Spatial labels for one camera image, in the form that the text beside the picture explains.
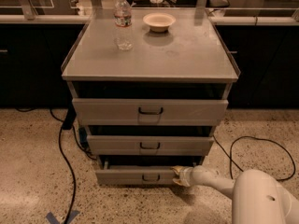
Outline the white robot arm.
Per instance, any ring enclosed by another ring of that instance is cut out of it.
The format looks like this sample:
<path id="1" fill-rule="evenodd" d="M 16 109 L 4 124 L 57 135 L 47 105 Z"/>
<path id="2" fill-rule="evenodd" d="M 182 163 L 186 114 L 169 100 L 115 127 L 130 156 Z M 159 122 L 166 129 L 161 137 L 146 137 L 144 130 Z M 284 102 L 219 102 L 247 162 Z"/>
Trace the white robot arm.
<path id="1" fill-rule="evenodd" d="M 265 172 L 247 170 L 233 180 L 202 165 L 172 170 L 178 185 L 207 186 L 230 198 L 232 224 L 299 224 L 299 201 Z"/>

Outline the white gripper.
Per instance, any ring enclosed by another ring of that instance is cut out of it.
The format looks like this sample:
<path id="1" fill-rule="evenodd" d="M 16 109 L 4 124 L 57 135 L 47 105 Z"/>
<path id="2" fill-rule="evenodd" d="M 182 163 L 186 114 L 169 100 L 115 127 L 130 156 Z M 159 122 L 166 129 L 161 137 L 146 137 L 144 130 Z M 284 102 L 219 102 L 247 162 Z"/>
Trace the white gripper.
<path id="1" fill-rule="evenodd" d="M 206 168 L 202 165 L 195 167 L 173 166 L 175 175 L 178 178 L 173 178 L 173 182 L 180 186 L 190 187 L 194 185 L 209 186 L 214 178 L 219 176 L 219 172 L 214 169 Z"/>

